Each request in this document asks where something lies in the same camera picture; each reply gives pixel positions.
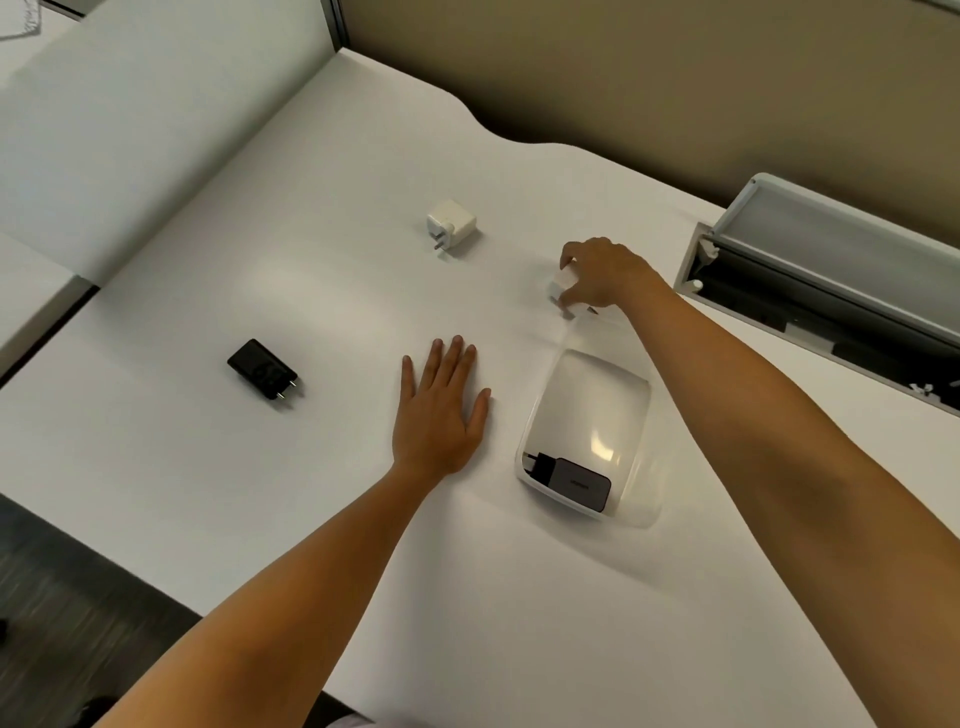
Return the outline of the person's right hand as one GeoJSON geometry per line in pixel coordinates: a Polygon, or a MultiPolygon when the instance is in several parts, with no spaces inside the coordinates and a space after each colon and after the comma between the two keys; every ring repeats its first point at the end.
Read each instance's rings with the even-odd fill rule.
{"type": "Polygon", "coordinates": [[[616,307],[632,316],[648,310],[672,294],[666,281],[640,255],[606,237],[602,241],[602,304],[594,309],[616,307]]]}

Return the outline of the person's left hand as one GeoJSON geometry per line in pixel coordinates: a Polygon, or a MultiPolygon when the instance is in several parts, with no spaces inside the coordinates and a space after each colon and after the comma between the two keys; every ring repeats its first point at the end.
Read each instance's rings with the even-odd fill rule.
{"type": "Polygon", "coordinates": [[[477,348],[462,338],[458,371],[462,394],[455,394],[441,387],[441,361],[450,341],[436,339],[432,342],[421,372],[415,374],[416,395],[404,410],[401,409],[399,383],[399,402],[391,436],[390,473],[410,482],[435,486],[440,480],[462,471],[483,442],[472,440],[467,433],[467,422],[475,400],[483,390],[469,401],[468,387],[474,375],[477,348]]]}

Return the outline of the small white charger plug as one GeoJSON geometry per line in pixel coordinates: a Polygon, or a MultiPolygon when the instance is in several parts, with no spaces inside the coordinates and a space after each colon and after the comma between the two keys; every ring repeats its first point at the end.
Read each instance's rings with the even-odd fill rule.
{"type": "Polygon", "coordinates": [[[569,262],[559,269],[547,286],[548,300],[560,311],[566,319],[573,319],[589,312],[589,307],[582,302],[563,304],[561,298],[580,279],[579,269],[575,261],[569,262]]]}

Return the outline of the person's right forearm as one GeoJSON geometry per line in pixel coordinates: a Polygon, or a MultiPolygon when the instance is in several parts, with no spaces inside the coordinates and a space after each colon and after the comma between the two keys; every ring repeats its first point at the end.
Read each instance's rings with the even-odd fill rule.
{"type": "Polygon", "coordinates": [[[960,728],[960,539],[791,379],[657,275],[616,301],[879,728],[960,728]]]}

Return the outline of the person's left forearm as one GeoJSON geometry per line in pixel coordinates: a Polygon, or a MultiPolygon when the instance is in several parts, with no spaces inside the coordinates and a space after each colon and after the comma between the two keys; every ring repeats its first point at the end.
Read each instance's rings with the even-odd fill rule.
{"type": "Polygon", "coordinates": [[[396,461],[184,634],[94,728],[303,728],[449,468],[396,461]]]}

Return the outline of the clear plastic container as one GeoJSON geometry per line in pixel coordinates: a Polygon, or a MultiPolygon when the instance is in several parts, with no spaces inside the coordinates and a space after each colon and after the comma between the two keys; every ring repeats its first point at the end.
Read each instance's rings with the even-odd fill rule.
{"type": "Polygon", "coordinates": [[[666,391],[639,338],[623,322],[584,313],[570,322],[516,452],[518,480],[600,523],[651,528],[662,512],[666,391]],[[606,509],[585,513],[526,475],[522,454],[565,458],[611,481],[606,509]]]}

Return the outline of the dark grey charger plug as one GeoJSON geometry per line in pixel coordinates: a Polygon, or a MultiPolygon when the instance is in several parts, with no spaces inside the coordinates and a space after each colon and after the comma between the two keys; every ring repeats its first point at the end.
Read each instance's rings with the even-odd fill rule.
{"type": "Polygon", "coordinates": [[[594,515],[606,509],[613,485],[605,475],[542,452],[522,453],[521,465],[534,483],[571,507],[594,515]]]}

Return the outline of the white cube charger plug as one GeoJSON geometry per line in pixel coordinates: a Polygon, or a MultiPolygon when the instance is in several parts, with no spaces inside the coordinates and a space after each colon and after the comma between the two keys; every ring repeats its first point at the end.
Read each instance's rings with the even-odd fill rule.
{"type": "Polygon", "coordinates": [[[452,199],[435,205],[426,215],[425,231],[437,256],[459,252],[478,237],[476,214],[452,199]]]}

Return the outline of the black charger plug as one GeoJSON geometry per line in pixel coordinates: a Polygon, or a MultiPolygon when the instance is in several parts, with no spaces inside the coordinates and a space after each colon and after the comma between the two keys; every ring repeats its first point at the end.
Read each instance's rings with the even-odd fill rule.
{"type": "Polygon", "coordinates": [[[299,389],[299,375],[258,339],[250,338],[227,359],[226,365],[269,402],[286,399],[299,389]]]}

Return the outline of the white desk partition panel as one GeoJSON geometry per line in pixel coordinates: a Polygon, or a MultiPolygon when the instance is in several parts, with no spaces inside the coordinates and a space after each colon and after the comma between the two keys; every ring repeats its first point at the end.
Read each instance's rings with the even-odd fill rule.
{"type": "Polygon", "coordinates": [[[105,0],[0,86],[0,234],[104,285],[333,55],[325,0],[105,0]]]}

